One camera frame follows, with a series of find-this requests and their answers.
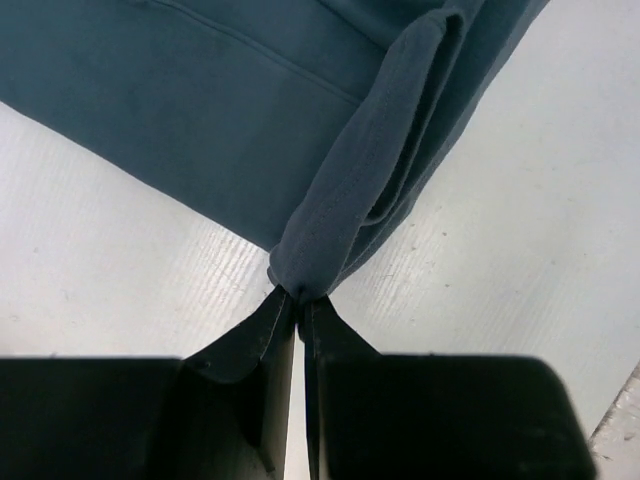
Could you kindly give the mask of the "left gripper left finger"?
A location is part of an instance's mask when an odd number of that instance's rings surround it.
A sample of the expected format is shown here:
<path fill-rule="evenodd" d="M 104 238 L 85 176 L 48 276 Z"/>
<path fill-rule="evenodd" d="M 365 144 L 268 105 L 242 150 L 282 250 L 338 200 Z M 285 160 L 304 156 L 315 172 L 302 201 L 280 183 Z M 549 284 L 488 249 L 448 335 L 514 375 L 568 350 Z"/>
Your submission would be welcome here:
<path fill-rule="evenodd" d="M 294 302 L 276 288 L 184 361 L 160 430 L 160 478 L 283 478 L 294 330 Z"/>

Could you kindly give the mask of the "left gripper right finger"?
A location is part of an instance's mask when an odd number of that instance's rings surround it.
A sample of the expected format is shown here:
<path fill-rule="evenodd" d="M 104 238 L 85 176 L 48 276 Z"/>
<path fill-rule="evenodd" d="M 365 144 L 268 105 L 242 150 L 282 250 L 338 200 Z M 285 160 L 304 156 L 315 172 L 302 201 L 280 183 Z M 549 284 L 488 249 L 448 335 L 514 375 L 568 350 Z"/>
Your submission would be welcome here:
<path fill-rule="evenodd" d="M 322 297 L 303 307 L 306 439 L 313 479 L 391 479 L 380 383 L 394 357 L 377 351 Z"/>

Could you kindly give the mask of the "blue t shirt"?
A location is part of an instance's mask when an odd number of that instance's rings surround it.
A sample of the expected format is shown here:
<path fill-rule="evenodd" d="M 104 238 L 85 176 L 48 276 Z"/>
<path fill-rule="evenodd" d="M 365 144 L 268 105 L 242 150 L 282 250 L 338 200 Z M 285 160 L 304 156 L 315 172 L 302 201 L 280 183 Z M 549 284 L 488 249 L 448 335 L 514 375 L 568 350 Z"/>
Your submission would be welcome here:
<path fill-rule="evenodd" d="M 1 99 L 332 291 L 413 208 L 541 1 L 5 1 Z"/>

